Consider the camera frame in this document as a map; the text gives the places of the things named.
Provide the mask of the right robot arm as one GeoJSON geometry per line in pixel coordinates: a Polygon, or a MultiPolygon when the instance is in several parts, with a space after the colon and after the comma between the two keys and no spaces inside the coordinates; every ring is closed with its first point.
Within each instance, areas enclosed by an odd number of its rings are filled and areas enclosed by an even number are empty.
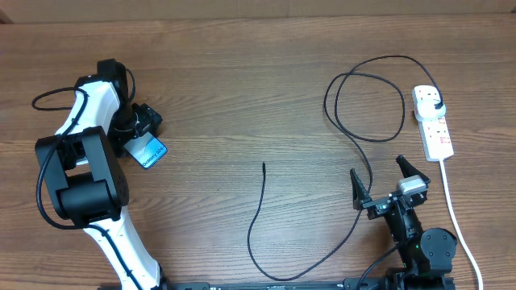
{"type": "Polygon", "coordinates": [[[453,289],[452,260],[457,237],[444,228],[423,229],[415,207],[427,200],[431,180],[403,156],[396,162],[403,178],[388,196],[373,200],[355,170],[350,171],[353,208],[365,210],[368,219],[384,218],[394,246],[373,262],[359,278],[346,278],[346,289],[453,289]],[[402,267],[390,268],[380,278],[370,272],[392,253],[398,252],[402,267]]]}

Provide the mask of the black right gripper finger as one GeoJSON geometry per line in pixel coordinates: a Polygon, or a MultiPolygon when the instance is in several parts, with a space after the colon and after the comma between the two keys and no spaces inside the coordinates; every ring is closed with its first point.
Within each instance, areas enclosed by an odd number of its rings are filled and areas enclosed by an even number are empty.
{"type": "Polygon", "coordinates": [[[419,176],[425,184],[429,184],[431,179],[420,172],[415,166],[413,166],[403,155],[399,155],[396,158],[396,162],[405,178],[412,176],[419,176]]]}
{"type": "Polygon", "coordinates": [[[363,210],[364,204],[370,202],[371,197],[354,168],[350,170],[350,177],[352,182],[353,209],[363,210]]]}

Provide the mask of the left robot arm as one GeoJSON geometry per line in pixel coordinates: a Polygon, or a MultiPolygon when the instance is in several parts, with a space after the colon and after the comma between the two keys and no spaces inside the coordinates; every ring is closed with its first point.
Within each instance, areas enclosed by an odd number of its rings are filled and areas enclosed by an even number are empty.
{"type": "Polygon", "coordinates": [[[121,289],[170,289],[162,266],[142,243],[128,212],[129,186],[119,158],[149,169],[168,149],[156,137],[162,117],[134,103],[135,78],[114,59],[80,77],[76,101],[54,135],[35,144],[40,173],[36,205],[51,226],[83,230],[100,247],[121,289]]]}

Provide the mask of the blue Samsung Galaxy smartphone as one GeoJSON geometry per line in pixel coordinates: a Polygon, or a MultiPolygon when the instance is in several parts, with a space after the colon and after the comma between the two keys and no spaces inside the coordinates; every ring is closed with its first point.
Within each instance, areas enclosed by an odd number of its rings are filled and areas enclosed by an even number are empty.
{"type": "Polygon", "coordinates": [[[128,141],[123,148],[144,169],[151,168],[168,152],[168,148],[150,132],[128,141]]]}

